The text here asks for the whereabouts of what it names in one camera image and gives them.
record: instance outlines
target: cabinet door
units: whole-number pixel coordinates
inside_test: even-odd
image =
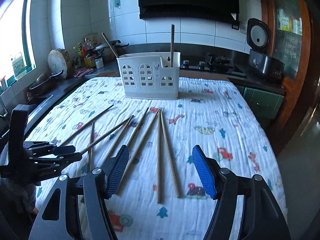
[[[236,86],[236,88],[239,90],[239,92],[240,92],[241,96],[243,96],[243,93],[244,93],[244,89],[245,89],[245,87],[243,87],[243,86],[239,86],[239,85],[235,85],[235,86]]]
[[[245,88],[243,97],[255,117],[266,117],[268,119],[276,117],[283,101],[281,95],[252,88]]]

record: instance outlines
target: white blanket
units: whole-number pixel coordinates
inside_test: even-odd
[[[178,100],[141,100],[124,97],[120,78],[94,78],[52,109],[27,140],[44,140],[59,145],[75,129],[111,104],[114,106],[95,121],[96,138],[132,114],[135,116],[114,155],[120,146],[127,142],[147,107],[150,107],[150,111],[130,149],[131,153],[156,109],[162,108],[174,165],[184,196],[180,199],[175,196],[167,153],[161,140],[164,202],[157,204],[157,122],[154,122],[121,194],[113,195],[106,201],[119,240],[203,239],[216,201],[205,194],[192,162],[192,148],[197,144],[207,157],[215,158],[221,167],[229,168],[236,175],[251,178],[256,173],[261,174],[286,217],[284,188],[268,138],[237,88],[230,82],[180,78]],[[88,127],[70,142],[76,146],[77,151],[88,145],[90,129],[91,127]],[[112,141],[117,132],[93,148],[92,167],[104,158],[111,145],[109,140]],[[81,161],[68,166],[64,173],[68,173],[71,178],[84,175],[86,162],[85,153]],[[41,207],[56,179],[43,181],[37,188],[37,208]],[[238,197],[230,239],[237,239],[242,202],[243,197]],[[83,205],[80,218],[84,224],[84,236],[89,238]]]

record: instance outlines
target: glass cabinet door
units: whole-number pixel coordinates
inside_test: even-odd
[[[274,0],[275,47],[272,56],[284,63],[284,75],[294,80],[299,67],[302,20],[299,0]]]

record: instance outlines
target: cutting board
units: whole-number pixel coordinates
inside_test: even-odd
[[[68,51],[65,49],[54,49],[48,55],[48,66],[52,73],[63,70],[60,79],[66,79],[73,74],[72,63]]]

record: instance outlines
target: gas stove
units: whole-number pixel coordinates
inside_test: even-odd
[[[197,66],[190,66],[189,61],[184,60],[183,65],[180,68],[193,71],[223,73],[228,75],[246,77],[246,75],[234,65],[232,59],[225,56],[216,56],[209,53],[204,57],[204,61],[200,61]]]

